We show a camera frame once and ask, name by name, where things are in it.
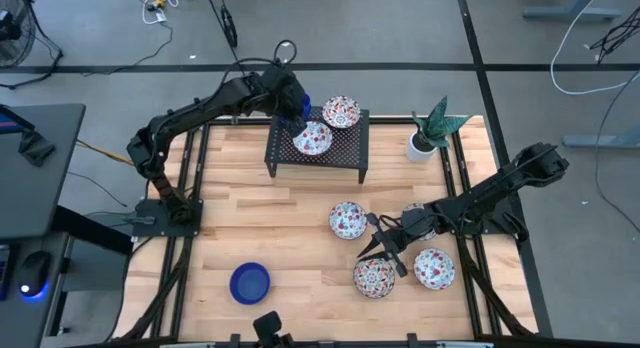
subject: black metal rack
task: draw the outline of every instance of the black metal rack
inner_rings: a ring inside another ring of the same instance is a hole
[[[312,107],[309,119],[322,121],[322,108]],[[301,164],[320,167],[358,170],[358,183],[364,182],[369,169],[369,111],[360,111],[360,119],[349,128],[338,129],[327,124],[333,134],[331,147],[325,153],[310,156],[300,153],[293,145],[291,134],[280,124],[278,117],[271,119],[269,139],[264,162],[271,178],[275,178],[278,164]]]

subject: patterned bowl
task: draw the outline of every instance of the patterned bowl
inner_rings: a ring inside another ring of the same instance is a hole
[[[293,138],[293,145],[302,154],[318,155],[331,147],[333,134],[331,129],[320,122],[307,122],[307,129]]]
[[[338,203],[329,213],[329,227],[342,239],[356,239],[367,230],[367,213],[356,203]]]
[[[360,108],[352,98],[337,96],[329,99],[322,107],[322,117],[335,128],[349,128],[358,123]]]
[[[411,203],[408,206],[404,207],[404,209],[402,210],[403,212],[406,212],[408,210],[412,210],[412,209],[416,209],[416,208],[422,208],[423,204],[422,203]],[[428,232],[427,234],[423,235],[422,237],[418,238],[419,240],[429,240],[433,237],[435,237],[436,231],[432,230],[431,232]]]
[[[360,293],[369,298],[382,298],[391,293],[396,273],[391,264],[376,258],[360,261],[353,269],[353,282]]]
[[[436,248],[427,248],[418,254],[413,264],[413,272],[420,283],[433,290],[449,287],[456,277],[451,258]]]

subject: fan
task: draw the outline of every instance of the fan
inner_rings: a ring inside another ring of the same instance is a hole
[[[34,0],[0,0],[0,69],[12,68],[25,60],[33,41],[38,39],[49,49],[55,49],[58,54],[54,58],[49,70],[41,77],[30,79],[16,84],[0,84],[0,87],[16,89],[17,87],[30,83],[40,82],[49,76],[58,66],[62,58],[62,50],[42,31],[35,12],[33,11]],[[43,39],[36,37],[36,29]]]

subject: white pot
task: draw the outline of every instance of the white pot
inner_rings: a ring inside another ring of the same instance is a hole
[[[431,158],[433,153],[435,153],[436,148],[433,148],[429,152],[418,150],[418,148],[413,145],[413,137],[415,135],[416,133],[413,133],[411,137],[409,137],[409,142],[407,144],[407,158],[409,158],[409,160],[414,163],[426,162],[427,160],[429,160],[429,158]]]

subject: blue bowl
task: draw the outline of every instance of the blue bowl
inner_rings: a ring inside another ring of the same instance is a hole
[[[236,268],[231,275],[229,289],[233,298],[242,304],[256,304],[269,292],[271,279],[262,265],[249,262]]]

